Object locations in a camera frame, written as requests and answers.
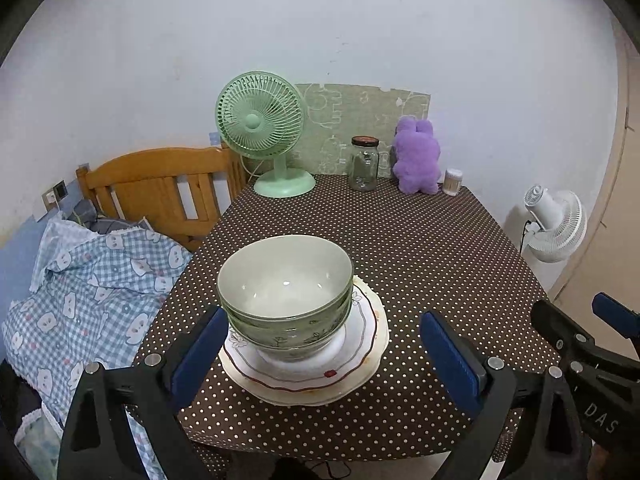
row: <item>door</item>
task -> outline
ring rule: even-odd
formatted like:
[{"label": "door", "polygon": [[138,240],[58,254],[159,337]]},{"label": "door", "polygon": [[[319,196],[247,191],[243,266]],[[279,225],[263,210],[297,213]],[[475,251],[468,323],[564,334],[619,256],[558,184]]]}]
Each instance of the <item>door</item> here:
[{"label": "door", "polygon": [[628,113],[618,174],[593,240],[555,304],[599,346],[638,359],[629,340],[591,313],[598,292],[640,312],[640,56],[630,42],[627,47]]}]

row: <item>glass jar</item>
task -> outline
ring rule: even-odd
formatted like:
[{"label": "glass jar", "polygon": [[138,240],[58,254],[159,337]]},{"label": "glass jar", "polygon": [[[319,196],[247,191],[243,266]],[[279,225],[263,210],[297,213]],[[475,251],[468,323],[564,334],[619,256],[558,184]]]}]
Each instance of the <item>glass jar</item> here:
[{"label": "glass jar", "polygon": [[380,155],[375,137],[357,136],[351,139],[349,185],[356,191],[371,191],[378,185]]}]

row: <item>wall socket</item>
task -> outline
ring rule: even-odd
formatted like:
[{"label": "wall socket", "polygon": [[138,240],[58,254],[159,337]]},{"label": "wall socket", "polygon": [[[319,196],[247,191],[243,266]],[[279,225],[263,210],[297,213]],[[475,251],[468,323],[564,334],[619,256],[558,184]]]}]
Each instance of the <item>wall socket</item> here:
[{"label": "wall socket", "polygon": [[[51,193],[53,193],[54,200],[50,202],[49,197],[51,197]],[[54,187],[47,189],[42,194],[42,201],[44,202],[44,207],[47,209],[47,212],[55,208],[56,202],[60,202],[67,195],[68,191],[66,190],[66,184],[64,180],[61,180]]]}]

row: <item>stack of bowls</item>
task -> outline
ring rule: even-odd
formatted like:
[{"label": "stack of bowls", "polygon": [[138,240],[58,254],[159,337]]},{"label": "stack of bowls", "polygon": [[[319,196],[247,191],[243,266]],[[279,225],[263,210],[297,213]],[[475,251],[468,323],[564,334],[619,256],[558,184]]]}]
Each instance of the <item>stack of bowls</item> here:
[{"label": "stack of bowls", "polygon": [[235,252],[218,274],[229,325],[262,352],[298,360],[322,349],[351,310],[353,263],[314,236],[265,238]]}]

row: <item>wooden headboard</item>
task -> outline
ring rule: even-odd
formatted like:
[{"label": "wooden headboard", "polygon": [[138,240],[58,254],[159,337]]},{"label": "wooden headboard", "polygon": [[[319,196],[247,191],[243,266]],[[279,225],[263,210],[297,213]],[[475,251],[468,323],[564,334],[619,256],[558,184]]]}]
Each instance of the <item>wooden headboard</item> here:
[{"label": "wooden headboard", "polygon": [[[85,198],[105,215],[119,218],[114,192],[124,217],[146,217],[156,231],[188,250],[195,250],[220,218],[211,173],[225,172],[233,200],[246,184],[239,155],[222,148],[159,148],[129,153],[105,162],[96,170],[76,171]],[[185,176],[198,219],[188,219],[176,178]]]}]

